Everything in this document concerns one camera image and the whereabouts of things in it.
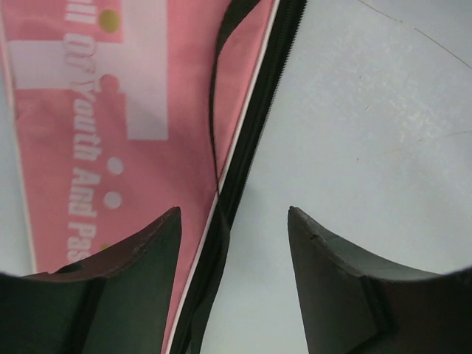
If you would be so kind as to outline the pink racket bag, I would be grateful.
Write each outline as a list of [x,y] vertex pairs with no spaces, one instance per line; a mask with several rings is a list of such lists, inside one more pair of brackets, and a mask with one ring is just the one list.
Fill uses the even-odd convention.
[[174,207],[181,244],[159,353],[198,353],[230,231],[304,1],[3,1],[18,174],[1,219],[54,273]]

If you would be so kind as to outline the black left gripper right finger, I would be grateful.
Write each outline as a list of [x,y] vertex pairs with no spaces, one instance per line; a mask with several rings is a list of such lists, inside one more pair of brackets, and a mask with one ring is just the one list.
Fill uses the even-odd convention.
[[310,353],[469,353],[471,270],[434,274],[332,233],[300,208],[288,238]]

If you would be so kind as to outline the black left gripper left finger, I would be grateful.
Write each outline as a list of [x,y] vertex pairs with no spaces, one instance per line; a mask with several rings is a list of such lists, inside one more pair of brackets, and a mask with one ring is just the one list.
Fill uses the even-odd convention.
[[181,244],[174,207],[54,273],[1,276],[3,353],[159,353]]

